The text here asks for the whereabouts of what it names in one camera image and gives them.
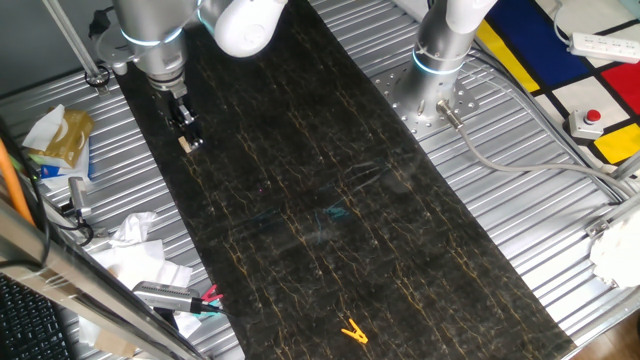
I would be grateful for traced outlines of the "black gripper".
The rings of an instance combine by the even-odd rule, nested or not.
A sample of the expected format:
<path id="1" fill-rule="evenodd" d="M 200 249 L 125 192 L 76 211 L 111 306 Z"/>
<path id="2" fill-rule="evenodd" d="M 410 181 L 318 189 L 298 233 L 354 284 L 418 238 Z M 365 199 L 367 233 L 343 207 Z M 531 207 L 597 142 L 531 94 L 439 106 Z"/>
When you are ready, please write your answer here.
<path id="1" fill-rule="evenodd" d="M 203 143 L 197 115 L 193 112 L 189 95 L 175 98 L 170 91 L 155 91 L 156 105 L 179 137 L 185 151 L 197 150 Z"/>

